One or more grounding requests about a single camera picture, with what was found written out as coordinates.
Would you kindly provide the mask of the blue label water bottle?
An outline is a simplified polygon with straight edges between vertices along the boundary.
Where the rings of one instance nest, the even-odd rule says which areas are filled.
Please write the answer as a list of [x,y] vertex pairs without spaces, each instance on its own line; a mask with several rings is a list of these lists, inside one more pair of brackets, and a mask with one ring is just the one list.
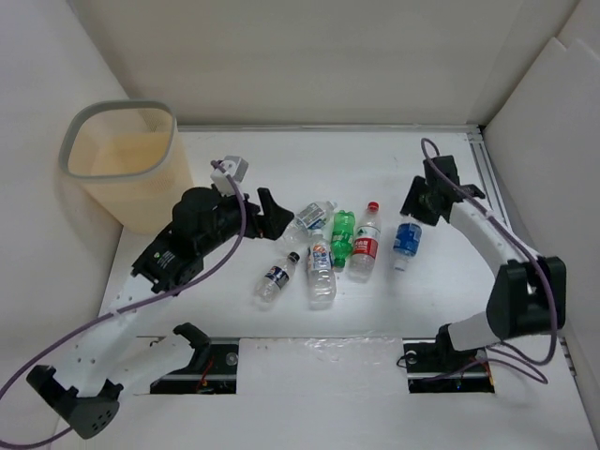
[[394,269],[404,272],[416,256],[422,237],[421,223],[409,216],[402,216],[397,227],[393,245]]

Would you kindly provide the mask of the red label red cap bottle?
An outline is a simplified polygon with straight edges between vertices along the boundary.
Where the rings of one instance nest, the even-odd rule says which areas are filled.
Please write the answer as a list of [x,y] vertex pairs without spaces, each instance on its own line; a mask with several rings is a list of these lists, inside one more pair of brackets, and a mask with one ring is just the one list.
[[355,231],[349,277],[357,282],[367,282],[374,269],[382,228],[379,210],[377,202],[370,202]]

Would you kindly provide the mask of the green soda bottle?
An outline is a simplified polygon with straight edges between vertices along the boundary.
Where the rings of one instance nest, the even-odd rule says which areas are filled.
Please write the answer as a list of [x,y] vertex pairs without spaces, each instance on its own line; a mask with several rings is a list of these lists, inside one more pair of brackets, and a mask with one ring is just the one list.
[[346,261],[352,254],[354,226],[354,212],[340,210],[334,215],[331,253],[333,267],[336,271],[342,271],[345,268]]

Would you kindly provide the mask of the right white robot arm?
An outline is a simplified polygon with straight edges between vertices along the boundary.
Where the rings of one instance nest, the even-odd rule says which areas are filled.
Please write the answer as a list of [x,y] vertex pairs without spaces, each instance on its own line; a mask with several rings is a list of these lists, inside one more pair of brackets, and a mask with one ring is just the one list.
[[526,245],[481,201],[484,193],[459,182],[451,156],[427,158],[401,214],[426,225],[445,220],[478,251],[495,280],[483,311],[440,327],[432,350],[442,368],[453,369],[468,353],[513,338],[548,334],[557,344],[566,319],[566,265]]

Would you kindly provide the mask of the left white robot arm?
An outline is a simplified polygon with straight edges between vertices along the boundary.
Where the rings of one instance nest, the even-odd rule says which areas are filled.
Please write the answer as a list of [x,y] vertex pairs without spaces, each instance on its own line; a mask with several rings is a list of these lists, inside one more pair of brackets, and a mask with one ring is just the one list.
[[36,365],[30,386],[81,438],[97,436],[115,418],[126,395],[180,369],[199,371],[208,363],[211,339],[185,322],[146,351],[122,359],[130,343],[153,323],[178,288],[203,272],[204,258],[229,239],[277,240],[293,220],[270,191],[225,196],[216,187],[186,191],[172,209],[171,222],[132,265],[107,320],[94,325],[58,365]]

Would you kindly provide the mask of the beige bin with grey rim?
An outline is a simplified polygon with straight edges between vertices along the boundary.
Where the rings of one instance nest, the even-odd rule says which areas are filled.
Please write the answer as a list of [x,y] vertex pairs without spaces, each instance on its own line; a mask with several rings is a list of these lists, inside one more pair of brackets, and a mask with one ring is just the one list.
[[102,101],[67,128],[59,167],[124,228],[157,234],[193,187],[172,109],[148,99]]

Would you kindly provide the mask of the crushed clear water bottle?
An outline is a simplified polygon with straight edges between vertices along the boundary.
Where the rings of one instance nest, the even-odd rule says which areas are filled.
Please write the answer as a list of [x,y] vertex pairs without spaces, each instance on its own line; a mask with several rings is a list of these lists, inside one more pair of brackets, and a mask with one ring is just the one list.
[[281,239],[288,246],[304,244],[312,232],[322,229],[334,215],[336,202],[311,202],[294,216]]

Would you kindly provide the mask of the black cap small bottle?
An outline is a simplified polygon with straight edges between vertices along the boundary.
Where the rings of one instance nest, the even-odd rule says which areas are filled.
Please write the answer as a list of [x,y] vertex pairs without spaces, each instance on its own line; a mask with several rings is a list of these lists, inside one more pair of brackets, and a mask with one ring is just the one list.
[[270,306],[277,300],[292,280],[299,262],[299,254],[293,251],[271,265],[259,280],[254,291],[260,305]]

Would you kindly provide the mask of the orange blue label clear bottle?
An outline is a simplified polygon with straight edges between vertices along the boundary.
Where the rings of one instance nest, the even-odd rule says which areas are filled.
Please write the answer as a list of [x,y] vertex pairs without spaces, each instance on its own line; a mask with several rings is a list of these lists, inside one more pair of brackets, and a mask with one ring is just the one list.
[[331,248],[323,230],[314,230],[307,247],[308,304],[313,310],[330,308],[337,294]]

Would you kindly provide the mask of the aluminium frame rail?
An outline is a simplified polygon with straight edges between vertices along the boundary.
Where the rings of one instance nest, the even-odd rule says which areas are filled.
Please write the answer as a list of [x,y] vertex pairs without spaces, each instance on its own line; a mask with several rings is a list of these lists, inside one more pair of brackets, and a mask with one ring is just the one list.
[[252,304],[252,288],[276,258],[278,247],[246,241],[215,275],[183,294],[175,318],[196,319],[214,336],[243,338],[344,338],[435,335],[446,323],[481,312],[493,276],[470,242],[446,223],[425,228],[406,272],[394,270],[391,250],[399,210],[413,178],[421,174],[420,141],[428,137],[454,157],[460,180],[486,194],[503,211],[498,185],[477,133],[459,128],[210,128],[184,127],[182,136],[196,182],[206,185],[212,160],[228,155],[248,161],[245,190],[269,188],[282,206],[297,211],[313,201],[334,201],[361,213],[377,202],[382,243],[365,283],[346,274],[327,309],[308,303],[308,283],[298,272],[269,310]]

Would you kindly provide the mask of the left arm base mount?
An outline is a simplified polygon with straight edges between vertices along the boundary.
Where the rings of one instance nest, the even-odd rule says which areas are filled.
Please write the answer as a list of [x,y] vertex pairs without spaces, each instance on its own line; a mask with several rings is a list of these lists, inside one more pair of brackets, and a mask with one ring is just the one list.
[[239,340],[213,340],[196,351],[190,363],[150,384],[151,395],[234,395],[237,388]]

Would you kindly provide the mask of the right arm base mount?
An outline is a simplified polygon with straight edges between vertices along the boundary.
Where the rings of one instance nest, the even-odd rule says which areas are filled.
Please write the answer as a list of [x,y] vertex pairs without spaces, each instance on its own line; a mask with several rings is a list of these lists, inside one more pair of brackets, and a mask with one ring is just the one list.
[[397,366],[406,371],[410,394],[495,393],[485,350],[442,353],[433,338],[408,338],[402,345]]

